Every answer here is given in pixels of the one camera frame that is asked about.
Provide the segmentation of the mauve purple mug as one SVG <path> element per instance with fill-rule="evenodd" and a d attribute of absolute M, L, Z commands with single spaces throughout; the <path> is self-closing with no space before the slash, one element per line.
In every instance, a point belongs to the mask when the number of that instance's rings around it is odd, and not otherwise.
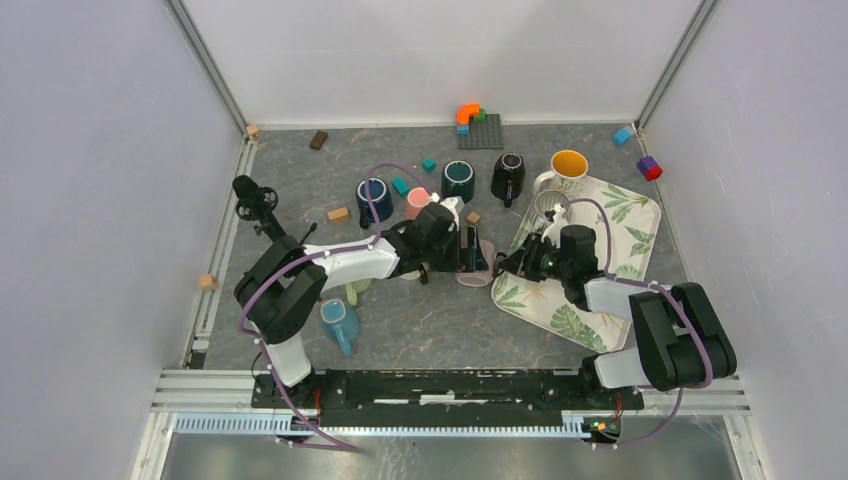
<path fill-rule="evenodd" d="M 484 267 L 477 267 L 473 272 L 460 272 L 455 274 L 455 280 L 461 285 L 480 288 L 489 285 L 493 280 L 493 270 L 496 258 L 496 249 L 492 242 L 480 241 L 481 257 L 485 262 Z"/>

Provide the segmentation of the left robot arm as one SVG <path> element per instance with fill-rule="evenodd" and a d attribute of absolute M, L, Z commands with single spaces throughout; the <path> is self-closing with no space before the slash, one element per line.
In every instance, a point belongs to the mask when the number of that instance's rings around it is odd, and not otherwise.
<path fill-rule="evenodd" d="M 430 203 L 364 240 L 330 246 L 308 245 L 290 235 L 272 245 L 234 289 L 240 321 L 260 342 L 277 381 L 275 392 L 290 407 L 314 394 L 313 368 L 300 332 L 328 289 L 361 280 L 383 280 L 425 272 L 472 274 L 494 266 L 475 226 L 459 226 L 457 197 Z"/>

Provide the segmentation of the cream white mug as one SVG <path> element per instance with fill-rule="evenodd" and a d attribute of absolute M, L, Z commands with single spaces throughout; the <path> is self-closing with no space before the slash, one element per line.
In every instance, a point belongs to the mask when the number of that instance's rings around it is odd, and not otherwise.
<path fill-rule="evenodd" d="M 408 281 L 416 280 L 422 285 L 429 283 L 429 274 L 424 264 L 420 264 L 415 271 L 402 274 L 400 278 Z"/>

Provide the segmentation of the white ribbed mug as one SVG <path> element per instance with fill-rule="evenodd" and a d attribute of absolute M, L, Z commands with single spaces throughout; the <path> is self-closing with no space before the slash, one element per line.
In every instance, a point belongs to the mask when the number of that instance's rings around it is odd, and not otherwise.
<path fill-rule="evenodd" d="M 548 221 L 544 217 L 544 212 L 559 203 L 570 206 L 569 198 L 558 190 L 541 191 L 534 197 L 532 204 L 533 212 L 535 213 L 533 227 L 536 231 L 543 231 L 548 225 Z"/>

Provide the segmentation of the light blue mug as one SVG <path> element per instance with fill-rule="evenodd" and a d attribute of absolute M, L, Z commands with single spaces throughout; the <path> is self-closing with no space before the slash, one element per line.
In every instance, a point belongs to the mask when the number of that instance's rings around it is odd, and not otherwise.
<path fill-rule="evenodd" d="M 344 356 L 351 357 L 361 331 L 355 309 L 341 299 L 332 299 L 321 304 L 320 315 L 327 336 L 336 342 Z"/>

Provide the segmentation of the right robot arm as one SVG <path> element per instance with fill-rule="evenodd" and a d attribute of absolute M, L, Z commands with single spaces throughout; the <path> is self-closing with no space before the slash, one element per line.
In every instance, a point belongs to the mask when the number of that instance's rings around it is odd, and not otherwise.
<path fill-rule="evenodd" d="M 700 284 L 664 287 L 605 273 L 595 242 L 593 229 L 567 225 L 557 243 L 532 233 L 499 262 L 519 278 L 558 282 L 583 311 L 631 321 L 635 347 L 583 361 L 577 392 L 585 405 L 602 408 L 624 387 L 704 388 L 735 374 L 736 353 Z"/>

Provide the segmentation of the white floral mug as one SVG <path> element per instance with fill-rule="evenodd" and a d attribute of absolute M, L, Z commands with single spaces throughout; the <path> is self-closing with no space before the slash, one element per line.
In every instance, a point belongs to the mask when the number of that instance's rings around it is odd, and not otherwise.
<path fill-rule="evenodd" d="M 556 190 L 567 198 L 578 196 L 589 168 L 586 157 L 574 150 L 561 150 L 552 155 L 550 167 L 534 179 L 532 195 Z"/>

